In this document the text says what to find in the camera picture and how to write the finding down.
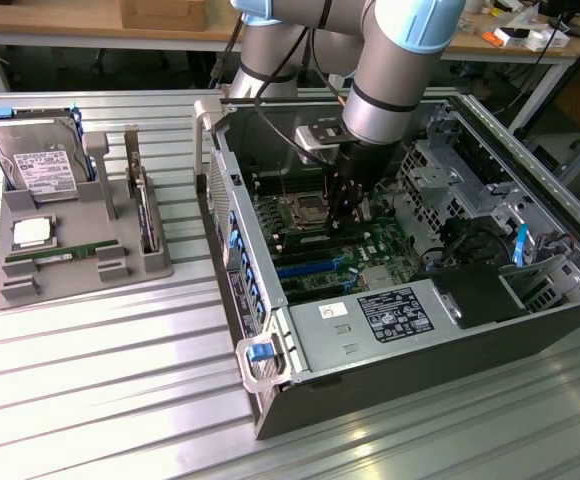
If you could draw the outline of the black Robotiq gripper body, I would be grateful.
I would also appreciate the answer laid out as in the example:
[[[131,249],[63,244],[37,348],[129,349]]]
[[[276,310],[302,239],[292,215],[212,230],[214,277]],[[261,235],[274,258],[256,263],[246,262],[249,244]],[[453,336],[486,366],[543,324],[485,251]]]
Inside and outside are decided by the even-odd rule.
[[[398,156],[400,142],[375,145],[361,141],[344,143],[337,157],[337,173],[342,186],[361,187],[370,193]]]

